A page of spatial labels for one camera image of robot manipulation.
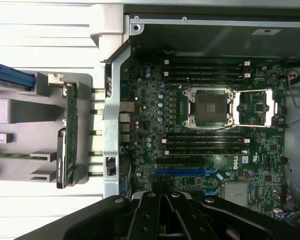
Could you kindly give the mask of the silver chipset heatsink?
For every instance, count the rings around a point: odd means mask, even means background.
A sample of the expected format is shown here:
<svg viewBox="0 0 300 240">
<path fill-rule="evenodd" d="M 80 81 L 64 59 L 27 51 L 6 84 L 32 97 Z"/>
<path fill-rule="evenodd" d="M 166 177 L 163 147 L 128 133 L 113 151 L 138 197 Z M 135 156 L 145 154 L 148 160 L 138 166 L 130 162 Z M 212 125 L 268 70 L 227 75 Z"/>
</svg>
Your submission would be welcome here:
<svg viewBox="0 0 300 240">
<path fill-rule="evenodd" d="M 228 181 L 225 183 L 224 199 L 242 207 L 249 205 L 249 185 L 245 181 Z"/>
</svg>

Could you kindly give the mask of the metal socket cover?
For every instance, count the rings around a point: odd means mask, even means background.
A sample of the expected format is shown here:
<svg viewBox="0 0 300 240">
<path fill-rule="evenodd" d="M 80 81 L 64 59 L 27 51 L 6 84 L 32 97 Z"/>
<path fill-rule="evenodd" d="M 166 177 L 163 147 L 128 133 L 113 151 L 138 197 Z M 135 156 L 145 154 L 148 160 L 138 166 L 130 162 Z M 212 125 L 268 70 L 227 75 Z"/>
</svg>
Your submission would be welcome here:
<svg viewBox="0 0 300 240">
<path fill-rule="evenodd" d="M 278 101 L 271 88 L 238 90 L 230 102 L 231 125 L 250 128 L 271 128 L 279 116 Z"/>
</svg>

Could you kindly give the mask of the green RAM stick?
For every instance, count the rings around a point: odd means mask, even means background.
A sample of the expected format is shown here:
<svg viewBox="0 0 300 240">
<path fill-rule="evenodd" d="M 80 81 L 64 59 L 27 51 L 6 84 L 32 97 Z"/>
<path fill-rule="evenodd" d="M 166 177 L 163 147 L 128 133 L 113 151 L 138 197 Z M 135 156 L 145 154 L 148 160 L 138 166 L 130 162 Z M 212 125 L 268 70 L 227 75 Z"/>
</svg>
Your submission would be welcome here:
<svg viewBox="0 0 300 240">
<path fill-rule="evenodd" d="M 32 157 L 29 154 L 0 153 L 0 158 L 31 159 Z"/>
</svg>

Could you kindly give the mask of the blue expansion slot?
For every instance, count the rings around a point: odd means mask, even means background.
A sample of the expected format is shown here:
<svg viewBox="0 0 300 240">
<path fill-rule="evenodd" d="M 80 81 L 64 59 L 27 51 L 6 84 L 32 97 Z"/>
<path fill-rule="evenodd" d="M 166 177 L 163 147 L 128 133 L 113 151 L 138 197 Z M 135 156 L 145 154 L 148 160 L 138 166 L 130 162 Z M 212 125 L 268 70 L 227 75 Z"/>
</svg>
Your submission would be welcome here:
<svg viewBox="0 0 300 240">
<path fill-rule="evenodd" d="M 171 176 L 205 176 L 205 169 L 156 169 L 155 174 L 171 175 Z"/>
</svg>

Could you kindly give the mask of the black RAM slot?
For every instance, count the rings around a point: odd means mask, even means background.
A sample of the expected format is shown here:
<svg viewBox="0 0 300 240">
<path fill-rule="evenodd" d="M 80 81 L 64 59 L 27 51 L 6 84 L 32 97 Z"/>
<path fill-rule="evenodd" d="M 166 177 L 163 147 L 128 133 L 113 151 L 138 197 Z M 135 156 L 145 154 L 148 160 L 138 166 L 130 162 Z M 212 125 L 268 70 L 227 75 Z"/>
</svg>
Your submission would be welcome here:
<svg viewBox="0 0 300 240">
<path fill-rule="evenodd" d="M 164 70 L 249 70 L 249 66 L 241 65 L 168 65 Z"/>
<path fill-rule="evenodd" d="M 166 77 L 166 83 L 170 84 L 242 84 L 246 80 L 240 78 L 190 78 L 190 77 Z"/>
<path fill-rule="evenodd" d="M 209 155 L 246 155 L 247 150 L 208 149 L 208 150 L 165 150 L 165 156 L 209 156 Z"/>
<path fill-rule="evenodd" d="M 250 73 L 237 72 L 163 72 L 164 77 L 243 77 L 250 78 Z"/>
<path fill-rule="evenodd" d="M 226 64 L 226 65 L 243 65 L 243 66 L 250 66 L 251 61 L 248 60 L 185 60 L 185 59 L 179 59 L 179 60 L 172 60 L 172 59 L 165 59 L 163 61 L 164 65 L 172 65 L 172 64 Z"/>
<path fill-rule="evenodd" d="M 239 144 L 230 144 L 230 145 L 222 145 L 222 144 L 212 144 L 212 145 L 162 145 L 163 149 L 166 150 L 186 150 L 186 149 L 193 149 L 193 150 L 212 150 L 212 149 L 247 149 L 249 145 L 239 145 Z"/>
<path fill-rule="evenodd" d="M 163 138 L 169 137 L 203 137 L 203 136 L 217 136 L 217 137 L 230 137 L 230 138 L 250 138 L 251 135 L 244 132 L 170 132 L 164 133 Z"/>
<path fill-rule="evenodd" d="M 204 138 L 204 139 L 162 139 L 162 144 L 177 143 L 239 143 L 249 144 L 250 139 L 231 139 L 231 138 Z"/>
</svg>

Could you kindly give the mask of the CPU socket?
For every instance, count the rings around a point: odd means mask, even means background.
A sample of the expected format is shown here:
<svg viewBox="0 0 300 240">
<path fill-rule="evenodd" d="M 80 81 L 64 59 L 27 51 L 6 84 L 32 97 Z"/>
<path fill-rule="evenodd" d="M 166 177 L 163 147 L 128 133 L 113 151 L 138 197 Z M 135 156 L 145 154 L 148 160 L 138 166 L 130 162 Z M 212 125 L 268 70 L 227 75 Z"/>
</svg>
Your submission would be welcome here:
<svg viewBox="0 0 300 240">
<path fill-rule="evenodd" d="M 193 130 L 221 130 L 239 122 L 235 101 L 240 94 L 227 87 L 184 89 L 186 119 L 181 125 Z"/>
</svg>

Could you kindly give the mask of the open black PC case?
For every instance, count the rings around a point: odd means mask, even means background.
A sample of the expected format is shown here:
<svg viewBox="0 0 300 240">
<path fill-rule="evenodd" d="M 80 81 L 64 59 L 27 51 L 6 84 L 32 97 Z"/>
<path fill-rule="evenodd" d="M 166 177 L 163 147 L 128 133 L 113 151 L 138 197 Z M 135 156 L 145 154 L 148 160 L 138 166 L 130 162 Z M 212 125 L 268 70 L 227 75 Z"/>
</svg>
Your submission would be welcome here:
<svg viewBox="0 0 300 240">
<path fill-rule="evenodd" d="M 121 76 L 135 60 L 269 60 L 286 64 L 288 70 L 283 154 L 288 201 L 283 206 L 284 219 L 271 218 L 300 230 L 300 7 L 282 6 L 277 1 L 267 6 L 261 0 L 233 5 L 131 0 L 96 4 L 93 17 L 92 39 L 100 50 L 105 77 L 104 196 L 132 200 L 139 192 L 153 192 L 120 191 L 121 180 L 130 179 L 130 166 L 120 158 Z M 204 197 L 194 199 L 183 191 L 154 192 L 161 195 L 158 239 L 186 239 L 166 198 L 172 192 L 180 192 L 195 202 Z"/>
</svg>

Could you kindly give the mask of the grey parts rack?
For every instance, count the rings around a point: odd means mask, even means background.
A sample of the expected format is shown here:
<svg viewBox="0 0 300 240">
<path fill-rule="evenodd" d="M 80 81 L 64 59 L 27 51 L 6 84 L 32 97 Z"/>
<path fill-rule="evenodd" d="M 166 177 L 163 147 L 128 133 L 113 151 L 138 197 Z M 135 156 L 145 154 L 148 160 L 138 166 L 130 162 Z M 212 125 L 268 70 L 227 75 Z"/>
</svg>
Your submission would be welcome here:
<svg viewBox="0 0 300 240">
<path fill-rule="evenodd" d="M 58 131 L 66 99 L 62 88 L 48 84 L 48 74 L 63 74 L 77 86 L 77 157 L 72 187 L 88 181 L 92 77 L 83 73 L 35 72 L 35 87 L 24 91 L 0 87 L 0 153 L 31 159 L 0 158 L 0 181 L 56 183 Z"/>
</svg>

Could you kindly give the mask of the green motherboard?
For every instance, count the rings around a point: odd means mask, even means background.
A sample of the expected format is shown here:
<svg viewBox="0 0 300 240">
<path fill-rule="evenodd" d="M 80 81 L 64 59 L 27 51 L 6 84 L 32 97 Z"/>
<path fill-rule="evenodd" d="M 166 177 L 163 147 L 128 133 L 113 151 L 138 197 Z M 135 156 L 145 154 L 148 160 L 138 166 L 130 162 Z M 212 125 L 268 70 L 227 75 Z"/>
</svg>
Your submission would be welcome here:
<svg viewBox="0 0 300 240">
<path fill-rule="evenodd" d="M 164 60 L 241 60 L 251 61 L 249 70 L 164 70 L 172 65 L 232 65 L 234 64 L 169 64 Z M 235 76 L 164 76 L 164 72 L 229 72 L 250 73 L 251 77 Z M 166 133 L 199 133 L 203 129 L 182 126 L 186 116 L 186 99 L 182 91 L 187 83 L 167 83 L 165 78 L 233 78 L 245 79 L 237 84 L 190 84 L 190 87 L 230 88 L 235 91 L 272 89 L 278 102 L 278 117 L 273 119 L 273 127 L 242 127 L 217 132 L 250 134 L 248 138 L 225 136 L 162 137 Z M 131 194 L 151 191 L 153 182 L 169 184 L 170 191 L 189 193 L 194 199 L 215 196 L 224 199 L 226 182 L 247 182 L 249 204 L 246 208 L 266 216 L 283 220 L 284 205 L 289 194 L 283 178 L 285 129 L 286 129 L 286 87 L 289 79 L 285 63 L 272 63 L 266 59 L 248 58 L 194 58 L 171 57 L 135 60 L 120 78 L 120 102 L 135 102 L 134 112 L 129 113 L 131 122 L 119 120 L 119 156 L 130 167 L 130 178 L 120 181 L 120 191 Z M 122 132 L 121 125 L 130 124 L 129 132 Z M 129 134 L 129 142 L 121 142 L 121 135 Z M 207 143 L 185 142 L 164 144 L 162 139 L 250 139 L 250 143 Z M 245 155 L 164 155 L 162 145 L 249 145 Z M 156 164 L 158 158 L 205 158 L 204 163 Z M 157 169 L 205 169 L 207 175 L 155 174 Z"/>
</svg>

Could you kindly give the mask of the long black expansion slot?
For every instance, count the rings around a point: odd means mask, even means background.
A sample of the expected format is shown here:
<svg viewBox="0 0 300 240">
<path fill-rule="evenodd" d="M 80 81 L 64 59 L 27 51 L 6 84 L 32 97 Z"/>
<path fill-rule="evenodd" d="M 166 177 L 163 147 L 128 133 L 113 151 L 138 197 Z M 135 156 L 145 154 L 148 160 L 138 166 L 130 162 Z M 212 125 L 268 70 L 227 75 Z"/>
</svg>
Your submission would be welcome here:
<svg viewBox="0 0 300 240">
<path fill-rule="evenodd" d="M 155 160 L 156 164 L 198 164 L 198 163 L 205 163 L 205 158 L 157 158 Z"/>
</svg>

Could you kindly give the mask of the hard disk in blue carrier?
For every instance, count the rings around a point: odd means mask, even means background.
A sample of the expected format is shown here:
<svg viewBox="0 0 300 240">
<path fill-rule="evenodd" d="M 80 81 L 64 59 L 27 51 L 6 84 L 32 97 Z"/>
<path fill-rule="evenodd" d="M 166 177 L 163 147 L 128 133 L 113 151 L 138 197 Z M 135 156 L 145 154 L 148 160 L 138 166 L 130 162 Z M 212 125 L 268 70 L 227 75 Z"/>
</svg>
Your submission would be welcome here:
<svg viewBox="0 0 300 240">
<path fill-rule="evenodd" d="M 36 77 L 33 74 L 0 64 L 0 87 L 33 91 Z"/>
</svg>

